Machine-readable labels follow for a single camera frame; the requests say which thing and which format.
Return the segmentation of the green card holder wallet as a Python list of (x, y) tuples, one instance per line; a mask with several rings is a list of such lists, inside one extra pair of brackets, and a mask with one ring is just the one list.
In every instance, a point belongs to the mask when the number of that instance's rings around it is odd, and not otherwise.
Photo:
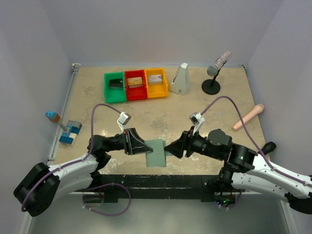
[(146, 166), (152, 167), (165, 167), (166, 166), (166, 155), (164, 147), (166, 146), (166, 141), (162, 139), (147, 140), (145, 143), (150, 146), (153, 151), (146, 153)]

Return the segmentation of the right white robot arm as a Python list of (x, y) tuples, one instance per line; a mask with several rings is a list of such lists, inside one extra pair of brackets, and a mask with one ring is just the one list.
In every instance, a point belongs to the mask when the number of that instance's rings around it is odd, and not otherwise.
[(222, 130), (209, 132), (207, 137), (184, 131), (178, 140), (165, 146), (165, 151), (177, 158), (193, 153), (223, 161), (216, 179), (207, 182), (213, 192), (249, 190), (272, 195), (301, 213), (312, 213), (312, 178), (300, 175), (268, 162), (245, 146), (232, 142)]

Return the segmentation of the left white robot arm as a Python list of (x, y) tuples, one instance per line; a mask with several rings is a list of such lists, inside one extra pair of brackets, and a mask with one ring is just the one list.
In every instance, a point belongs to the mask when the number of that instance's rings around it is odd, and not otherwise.
[(111, 159), (108, 152), (123, 150), (126, 155), (138, 155), (153, 151), (135, 128), (111, 137), (94, 135), (87, 149), (87, 153), (62, 164), (47, 166), (41, 162), (33, 166), (13, 191), (22, 212), (35, 217), (64, 195), (87, 188), (98, 190), (101, 179), (96, 173)]

